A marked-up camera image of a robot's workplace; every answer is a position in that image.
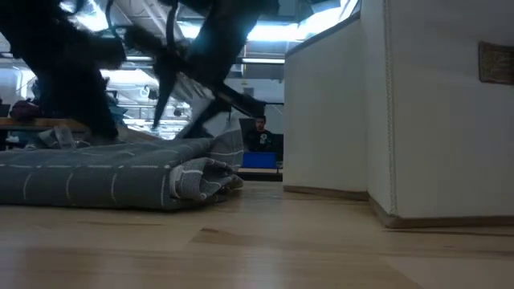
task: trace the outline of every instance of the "wooden table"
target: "wooden table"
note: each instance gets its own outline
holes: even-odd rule
[[[88,130],[85,125],[71,119],[38,118],[33,121],[22,122],[10,117],[0,117],[0,130],[3,131],[42,132],[59,125],[66,125],[72,132],[86,132]]]

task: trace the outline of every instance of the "blue box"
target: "blue box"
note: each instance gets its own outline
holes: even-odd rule
[[[276,169],[276,153],[244,153],[243,168]]]

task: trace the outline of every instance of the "wooden floor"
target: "wooden floor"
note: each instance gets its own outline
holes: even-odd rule
[[[514,229],[384,229],[367,204],[247,183],[189,212],[0,209],[0,288],[514,288]]]

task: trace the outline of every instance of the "folded blanket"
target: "folded blanket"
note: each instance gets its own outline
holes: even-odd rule
[[[0,153],[0,204],[178,210],[242,185],[238,122],[214,139]]]

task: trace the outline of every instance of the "man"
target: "man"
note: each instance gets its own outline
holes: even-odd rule
[[[273,152],[273,134],[265,129],[266,117],[255,119],[255,128],[244,137],[244,143],[251,152]]]

